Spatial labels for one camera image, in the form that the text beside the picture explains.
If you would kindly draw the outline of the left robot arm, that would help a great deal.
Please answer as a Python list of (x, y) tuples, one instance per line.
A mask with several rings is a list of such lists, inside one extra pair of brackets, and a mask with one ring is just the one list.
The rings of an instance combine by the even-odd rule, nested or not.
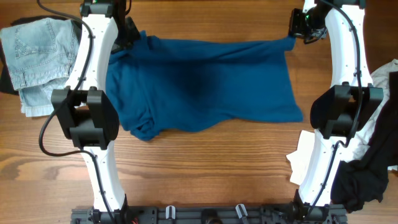
[(129, 1), (83, 1), (80, 46), (64, 88), (52, 92), (51, 102), (75, 153), (88, 169), (94, 202), (88, 210), (73, 210), (72, 223), (137, 223), (127, 204), (114, 156), (119, 117), (105, 93), (111, 54), (130, 47), (139, 32), (128, 17)]

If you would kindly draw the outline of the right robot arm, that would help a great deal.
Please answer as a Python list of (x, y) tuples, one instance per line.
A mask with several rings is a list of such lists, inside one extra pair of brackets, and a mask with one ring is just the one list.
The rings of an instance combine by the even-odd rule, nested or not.
[(363, 39), (365, 1), (305, 0), (292, 11), (289, 35), (314, 43), (328, 36), (331, 87), (313, 102), (310, 123), (315, 142), (303, 183), (290, 204), (291, 223), (325, 222), (331, 216), (330, 194), (341, 159), (383, 99), (373, 85)]

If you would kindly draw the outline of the white t-shirt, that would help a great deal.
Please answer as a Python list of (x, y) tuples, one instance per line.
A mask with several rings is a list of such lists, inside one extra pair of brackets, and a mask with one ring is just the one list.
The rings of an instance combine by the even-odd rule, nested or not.
[[(384, 98), (363, 129), (355, 134), (355, 137), (351, 140), (348, 148), (343, 150), (341, 160), (345, 162), (359, 160), (368, 150), (368, 143), (375, 132), (376, 121), (379, 117), (379, 113), (390, 98), (389, 74), (396, 71), (397, 60), (394, 59), (393, 61), (381, 66), (371, 74), (374, 85), (383, 89)], [(287, 155), (287, 159), (290, 161), (292, 168), (290, 181), (294, 184), (300, 185), (304, 180), (308, 165), (310, 163), (314, 141), (315, 134), (303, 130), (300, 133), (297, 150)]]

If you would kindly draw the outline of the blue polo shirt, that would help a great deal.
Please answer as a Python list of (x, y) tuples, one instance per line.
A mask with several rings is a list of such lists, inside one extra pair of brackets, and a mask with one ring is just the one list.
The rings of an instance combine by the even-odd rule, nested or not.
[(142, 32), (110, 57), (106, 94), (123, 129), (142, 141), (235, 118), (301, 122), (285, 59), (294, 44), (291, 37), (214, 43)]

